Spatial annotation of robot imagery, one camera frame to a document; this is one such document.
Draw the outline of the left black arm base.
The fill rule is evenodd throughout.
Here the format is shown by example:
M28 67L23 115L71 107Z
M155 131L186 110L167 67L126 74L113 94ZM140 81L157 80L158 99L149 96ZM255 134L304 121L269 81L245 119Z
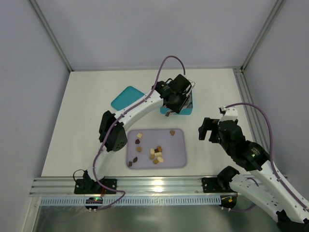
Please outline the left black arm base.
M93 180L88 171L80 169L83 171L83 175L80 178L75 177L75 171L73 173L73 180L75 182L74 186L74 194L115 194L115 190L117 187L117 179L100 179L100 183L104 185L100 185L97 181Z

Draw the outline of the teal box lid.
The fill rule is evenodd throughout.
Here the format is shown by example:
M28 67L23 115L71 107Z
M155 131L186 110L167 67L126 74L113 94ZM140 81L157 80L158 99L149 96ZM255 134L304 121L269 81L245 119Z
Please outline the teal box lid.
M133 86L128 86L111 102L111 107L116 111L122 110L143 96L144 93Z

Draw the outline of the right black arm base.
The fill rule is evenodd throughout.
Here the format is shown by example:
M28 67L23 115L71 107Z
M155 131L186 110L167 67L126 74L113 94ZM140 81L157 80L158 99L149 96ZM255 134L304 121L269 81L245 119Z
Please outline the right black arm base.
M231 166L225 167L216 177L204 177L201 179L204 193L230 193L234 192L229 183L239 171Z

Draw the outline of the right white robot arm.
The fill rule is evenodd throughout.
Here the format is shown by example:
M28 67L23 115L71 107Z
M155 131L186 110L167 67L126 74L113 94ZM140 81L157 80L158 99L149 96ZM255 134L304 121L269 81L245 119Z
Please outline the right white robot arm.
M240 172L227 166L217 175L217 186L234 191L263 209L282 232L309 230L309 202L288 183L270 162L270 155L257 143L246 140L237 120L220 121L204 118L198 128L199 140L210 131L209 141L219 144L229 157L267 188L250 183Z

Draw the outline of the metal serving tongs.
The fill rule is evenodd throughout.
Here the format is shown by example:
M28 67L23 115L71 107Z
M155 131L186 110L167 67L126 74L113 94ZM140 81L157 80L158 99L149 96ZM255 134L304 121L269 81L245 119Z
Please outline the metal serving tongs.
M195 86L195 82L189 80L189 83L190 83L190 85L189 85L189 87L187 88L187 90L185 91L185 100L183 101L183 103L182 103L182 105L181 105L181 107L180 107L180 111L182 110L182 108L184 107L186 101L188 100L190 91L193 92L193 88L194 88L194 86ZM175 112L175 111L170 110L165 116L169 116L170 112Z

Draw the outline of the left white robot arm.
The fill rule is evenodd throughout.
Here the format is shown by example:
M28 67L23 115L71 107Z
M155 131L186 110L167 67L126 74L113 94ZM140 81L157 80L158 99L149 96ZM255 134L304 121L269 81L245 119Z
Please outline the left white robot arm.
M156 81L151 90L128 107L111 113L106 111L99 127L99 151L94 161L84 171L81 179L75 180L75 194L99 194L102 189L115 192L103 184L109 163L117 151L127 144L126 131L138 120L162 106L168 114L180 113L191 96L195 83L179 74L168 81Z

